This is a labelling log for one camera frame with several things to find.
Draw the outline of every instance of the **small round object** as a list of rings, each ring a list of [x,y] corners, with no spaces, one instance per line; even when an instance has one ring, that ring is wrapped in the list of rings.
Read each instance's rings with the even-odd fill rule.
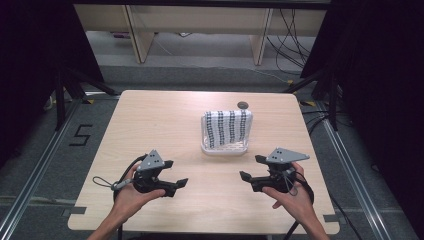
[[[237,103],[237,107],[240,108],[240,109],[247,109],[249,107],[249,104],[247,102],[241,101],[241,102]]]

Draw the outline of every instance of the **finger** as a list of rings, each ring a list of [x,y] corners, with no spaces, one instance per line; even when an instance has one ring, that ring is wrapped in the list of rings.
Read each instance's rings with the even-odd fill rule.
[[[301,173],[302,175],[304,175],[303,167],[300,166],[299,163],[292,162],[292,165],[293,165],[294,169],[296,170],[296,172]]]
[[[165,193],[166,192],[163,189],[156,189],[156,190],[153,190],[151,192],[145,193],[144,197],[146,198],[147,201],[151,201],[151,200],[154,200],[156,198],[163,197],[165,195]]]
[[[131,167],[131,169],[128,171],[127,175],[125,176],[125,179],[132,178],[133,175],[134,175],[134,172],[137,170],[137,168],[138,168],[139,165],[140,165],[139,163],[138,164],[134,164]]]
[[[281,192],[277,191],[275,188],[272,187],[263,187],[262,192],[264,192],[266,195],[274,198],[277,201],[284,200],[285,195],[281,194]]]
[[[281,205],[281,203],[279,202],[279,201],[276,201],[275,203],[274,203],[274,205],[272,205],[272,208],[274,208],[274,209],[277,209],[277,208],[279,208],[279,207],[281,207],[282,205]]]

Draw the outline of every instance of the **forearm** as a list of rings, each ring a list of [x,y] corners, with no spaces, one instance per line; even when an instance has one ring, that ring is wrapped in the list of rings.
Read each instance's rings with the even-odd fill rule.
[[[119,215],[112,212],[103,220],[100,226],[94,231],[88,240],[107,240],[112,237],[116,230],[125,222]]]
[[[325,233],[324,227],[317,218],[308,219],[307,222],[301,223],[309,238],[312,240],[327,240],[330,239]]]

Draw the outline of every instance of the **clear plastic tray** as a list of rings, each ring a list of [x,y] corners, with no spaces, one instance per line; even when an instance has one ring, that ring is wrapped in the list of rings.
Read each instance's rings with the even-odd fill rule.
[[[249,124],[246,124],[246,133],[243,141],[228,143],[225,145],[216,146],[210,148],[209,139],[206,130],[205,117],[201,117],[201,126],[202,126],[202,142],[201,147],[204,153],[208,155],[243,155],[248,148],[249,144],[249,134],[252,123],[252,117],[249,121]]]

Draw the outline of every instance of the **gray floor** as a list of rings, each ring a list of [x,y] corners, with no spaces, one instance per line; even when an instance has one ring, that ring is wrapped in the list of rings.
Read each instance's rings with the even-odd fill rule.
[[[88,32],[97,61],[105,80],[116,90],[125,89],[170,89],[210,91],[257,91],[281,92],[288,87],[288,81],[299,81],[301,68],[279,57],[268,43],[261,66],[253,64],[248,36],[191,34],[181,37],[177,33],[159,33],[150,49],[147,61],[137,64],[129,39],[113,38],[107,32]],[[270,39],[277,44],[275,36]],[[314,38],[300,38],[302,45],[310,49]],[[297,61],[298,54],[285,50]],[[97,91],[85,86],[87,91]],[[313,84],[296,93],[299,101],[314,102],[310,97]],[[67,211],[78,197],[85,176],[91,166],[97,148],[107,127],[117,99],[97,98],[93,104],[77,104],[57,150],[42,175],[28,207],[24,211],[11,239],[83,239],[90,232],[72,231],[67,227]],[[316,106],[301,106],[302,112],[316,111]],[[304,114],[305,122],[317,117],[317,113]],[[376,206],[382,222],[391,239],[418,239],[411,229],[396,199],[389,191],[384,179],[371,168],[373,163],[360,137],[352,126],[349,116],[338,115],[340,139],[365,184],[372,203]],[[81,124],[91,124],[85,134],[90,135],[84,147],[71,147],[80,139],[74,137]],[[21,155],[11,159],[0,170],[0,214],[6,216],[13,200],[21,193],[28,177],[43,155],[50,139],[55,135],[55,109],[43,115],[27,141],[21,146]],[[330,140],[328,129],[323,124],[311,134],[316,155],[323,171],[329,192],[346,212],[363,239],[382,239],[376,235],[363,209],[357,193],[345,172],[342,160]],[[346,223],[341,210],[334,205],[341,230],[332,239],[357,239],[352,228]],[[126,238],[138,233],[126,233]],[[195,239],[195,236],[179,236],[180,239]],[[153,239],[169,239],[169,236],[155,235]],[[294,235],[291,239],[307,239]]]

